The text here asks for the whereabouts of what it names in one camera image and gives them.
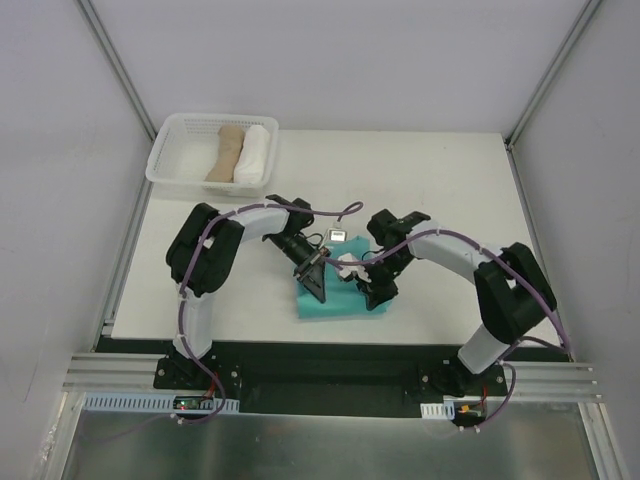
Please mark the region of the white rolled t-shirt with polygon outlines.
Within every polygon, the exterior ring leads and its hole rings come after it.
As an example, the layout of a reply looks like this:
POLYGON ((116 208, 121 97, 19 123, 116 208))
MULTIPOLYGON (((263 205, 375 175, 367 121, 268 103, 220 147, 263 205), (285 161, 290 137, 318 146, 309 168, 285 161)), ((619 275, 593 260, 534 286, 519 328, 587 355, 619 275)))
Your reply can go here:
POLYGON ((264 175, 269 155, 271 134, 261 125, 251 126, 245 134, 233 180, 238 184, 256 185, 264 175))

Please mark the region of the left aluminium frame post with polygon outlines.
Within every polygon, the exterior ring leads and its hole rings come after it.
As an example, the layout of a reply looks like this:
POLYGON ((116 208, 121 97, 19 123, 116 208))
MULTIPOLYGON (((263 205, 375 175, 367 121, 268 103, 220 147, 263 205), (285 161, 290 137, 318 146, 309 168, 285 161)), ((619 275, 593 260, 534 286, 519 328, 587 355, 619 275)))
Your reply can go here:
POLYGON ((94 2, 90 0, 76 0, 75 5, 94 36, 100 51, 120 85, 143 131, 151 141, 154 141, 157 136, 157 129, 94 2))

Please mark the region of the beige rolled t-shirt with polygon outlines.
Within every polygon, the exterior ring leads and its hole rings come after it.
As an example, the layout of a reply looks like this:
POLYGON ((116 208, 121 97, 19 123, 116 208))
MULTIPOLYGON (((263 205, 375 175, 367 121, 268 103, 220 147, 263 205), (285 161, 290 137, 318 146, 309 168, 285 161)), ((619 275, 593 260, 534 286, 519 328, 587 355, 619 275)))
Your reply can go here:
POLYGON ((218 151, 215 165, 205 177, 206 182, 230 183, 243 149, 245 131, 237 125, 226 124, 218 131, 218 151))

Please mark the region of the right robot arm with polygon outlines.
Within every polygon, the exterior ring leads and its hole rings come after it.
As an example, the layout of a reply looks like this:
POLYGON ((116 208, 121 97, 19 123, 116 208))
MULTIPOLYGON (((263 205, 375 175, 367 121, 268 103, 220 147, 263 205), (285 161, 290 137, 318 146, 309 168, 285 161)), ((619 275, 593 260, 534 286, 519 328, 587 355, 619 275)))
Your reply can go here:
POLYGON ((531 249, 522 243, 482 247, 421 212, 398 218, 386 209, 371 217, 367 230, 382 248, 382 258, 365 264, 357 274, 368 310, 398 294, 395 280, 414 260, 431 261, 475 287, 481 325, 446 364, 428 374, 431 387, 443 395, 476 392, 487 370, 556 311, 553 290, 531 249))

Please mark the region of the aluminium frame post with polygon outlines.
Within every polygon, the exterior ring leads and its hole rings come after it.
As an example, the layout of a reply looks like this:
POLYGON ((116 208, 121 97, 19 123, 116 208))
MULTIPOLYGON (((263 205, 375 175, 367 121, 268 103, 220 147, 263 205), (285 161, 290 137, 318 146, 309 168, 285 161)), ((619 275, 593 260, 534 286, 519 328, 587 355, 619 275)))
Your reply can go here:
POLYGON ((507 152, 511 152, 514 149, 546 95, 551 90, 556 78, 560 75, 573 50, 578 45, 603 4, 603 0, 588 0, 583 3, 549 65, 537 82, 515 125, 504 137, 504 145, 507 152))
POLYGON ((154 141, 157 136, 157 129, 94 2, 90 0, 76 0, 75 5, 94 36, 100 51, 120 85, 143 131, 151 141, 154 141))

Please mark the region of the teal t-shirt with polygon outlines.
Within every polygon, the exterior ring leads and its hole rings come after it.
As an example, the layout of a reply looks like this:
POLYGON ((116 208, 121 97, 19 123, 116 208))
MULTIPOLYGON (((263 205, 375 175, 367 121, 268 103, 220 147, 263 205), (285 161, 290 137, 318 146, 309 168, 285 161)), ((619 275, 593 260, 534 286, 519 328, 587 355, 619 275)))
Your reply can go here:
MULTIPOLYGON (((370 251, 370 241, 362 236, 355 236, 343 243, 328 244, 332 258, 351 254, 360 259, 370 251)), ((336 270, 327 266, 325 269, 326 301, 320 303, 299 283, 296 284, 296 302, 298 317, 302 320, 318 320, 329 318, 360 317, 384 314, 392 305, 386 302, 369 311, 366 308, 366 297, 358 290, 354 281, 344 282, 336 270)))

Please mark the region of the aluminium rail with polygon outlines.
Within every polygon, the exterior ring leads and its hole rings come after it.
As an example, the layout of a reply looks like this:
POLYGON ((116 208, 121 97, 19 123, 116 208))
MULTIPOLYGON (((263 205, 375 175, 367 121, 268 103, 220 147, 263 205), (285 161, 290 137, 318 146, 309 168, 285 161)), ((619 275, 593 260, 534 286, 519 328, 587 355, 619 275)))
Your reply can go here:
POLYGON ((151 389, 161 358, 158 354, 76 353, 72 356, 63 389, 151 389))

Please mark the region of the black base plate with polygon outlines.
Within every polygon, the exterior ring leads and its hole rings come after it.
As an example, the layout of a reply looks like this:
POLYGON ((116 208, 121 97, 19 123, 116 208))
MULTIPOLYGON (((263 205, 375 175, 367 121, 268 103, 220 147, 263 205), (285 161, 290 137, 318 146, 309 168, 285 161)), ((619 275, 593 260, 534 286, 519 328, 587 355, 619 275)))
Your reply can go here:
POLYGON ((176 349, 160 358, 153 386, 218 395, 256 414, 417 418, 445 397, 501 397, 505 374, 494 365, 463 373, 454 345, 216 342, 194 362, 176 349))

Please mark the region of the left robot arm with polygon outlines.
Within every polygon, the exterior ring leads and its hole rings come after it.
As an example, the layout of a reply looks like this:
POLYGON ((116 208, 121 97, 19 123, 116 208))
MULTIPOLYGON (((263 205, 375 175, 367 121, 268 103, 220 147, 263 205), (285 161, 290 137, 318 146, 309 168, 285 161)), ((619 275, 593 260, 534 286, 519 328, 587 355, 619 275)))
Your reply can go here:
POLYGON ((213 302, 242 244, 256 239, 273 243, 295 265, 299 285, 326 302, 323 258, 329 251, 302 234, 314 216, 308 202, 279 195, 226 214, 206 203, 193 208, 166 254, 179 298, 173 346, 184 357, 176 375, 188 388, 202 388, 210 380, 212 367, 203 357, 212 347, 213 302))

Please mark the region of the white plastic basket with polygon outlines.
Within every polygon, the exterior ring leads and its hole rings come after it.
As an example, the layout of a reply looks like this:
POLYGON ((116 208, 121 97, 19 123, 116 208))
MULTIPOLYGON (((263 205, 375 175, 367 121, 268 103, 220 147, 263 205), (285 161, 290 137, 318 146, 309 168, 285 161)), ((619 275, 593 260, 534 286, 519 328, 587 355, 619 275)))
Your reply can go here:
POLYGON ((210 190, 218 195, 259 197, 268 185, 276 163, 279 123, 266 116, 175 113, 159 129, 147 160, 145 176, 159 185, 210 190), (256 184, 207 182, 206 175, 218 159, 219 129, 236 125, 244 130, 260 125, 269 133, 262 178, 256 184))

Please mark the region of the right aluminium frame post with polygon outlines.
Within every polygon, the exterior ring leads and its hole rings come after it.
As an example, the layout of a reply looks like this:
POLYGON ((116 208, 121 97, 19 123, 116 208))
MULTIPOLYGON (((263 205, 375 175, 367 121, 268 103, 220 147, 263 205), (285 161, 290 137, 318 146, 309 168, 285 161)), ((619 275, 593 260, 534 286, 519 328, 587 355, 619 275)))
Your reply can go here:
POLYGON ((603 4, 603 0, 588 0, 583 3, 549 65, 537 82, 515 125, 504 137, 504 145, 507 152, 511 152, 514 149, 546 95, 551 90, 556 78, 560 75, 573 50, 578 45, 603 4))

